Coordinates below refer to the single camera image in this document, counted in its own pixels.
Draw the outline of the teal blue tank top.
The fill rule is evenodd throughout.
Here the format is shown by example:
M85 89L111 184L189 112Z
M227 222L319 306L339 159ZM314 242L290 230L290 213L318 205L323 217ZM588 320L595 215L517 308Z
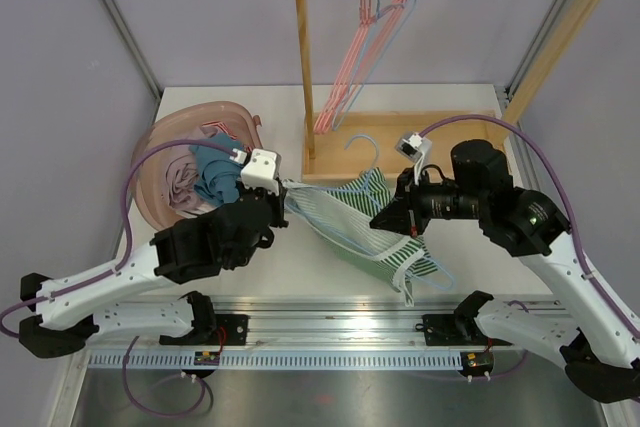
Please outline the teal blue tank top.
M230 155L215 148L192 145L198 179L194 192L214 207L234 203L239 199L236 181L242 166L231 160Z

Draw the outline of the mauve pink tank top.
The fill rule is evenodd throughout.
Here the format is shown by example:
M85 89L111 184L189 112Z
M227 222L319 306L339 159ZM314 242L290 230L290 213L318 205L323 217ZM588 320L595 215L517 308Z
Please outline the mauve pink tank top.
M195 212L204 204L194 189L199 173L190 148L191 145L169 148L160 170L163 199L175 211Z

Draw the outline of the red white striped tank top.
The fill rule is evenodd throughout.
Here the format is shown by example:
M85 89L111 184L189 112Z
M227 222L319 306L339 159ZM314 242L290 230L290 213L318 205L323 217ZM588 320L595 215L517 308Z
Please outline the red white striped tank top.
M229 137L232 140L238 139L235 133L223 121L211 121L211 122L203 123L200 125L200 130L206 137L209 137L209 138L215 137L220 133L224 133L227 137Z

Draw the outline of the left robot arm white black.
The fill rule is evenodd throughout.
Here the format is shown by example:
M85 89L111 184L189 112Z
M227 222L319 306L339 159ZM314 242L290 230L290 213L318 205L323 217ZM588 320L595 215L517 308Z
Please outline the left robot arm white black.
M244 189L234 203L183 219L156 233L122 260L63 279L29 274L21 299L32 316L20 321L18 341L41 359L58 358L96 340L152 336L170 346L203 345L216 335L211 299L192 291L167 303L138 303L135 296L249 264L285 228L286 190Z

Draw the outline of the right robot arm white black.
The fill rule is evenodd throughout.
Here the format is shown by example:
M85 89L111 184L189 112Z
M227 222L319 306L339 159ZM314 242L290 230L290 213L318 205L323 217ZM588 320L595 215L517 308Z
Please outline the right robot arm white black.
M475 220L489 241L528 267L571 315L564 330L541 317L475 291L454 311L454 331L466 343L497 339L520 346L564 370L600 403L639 397L638 317L624 307L576 245L577 230L545 194L515 186L505 154L486 140L451 150L453 175L430 180L431 143L418 134L397 151L412 161L398 176L374 229L416 237L433 219Z

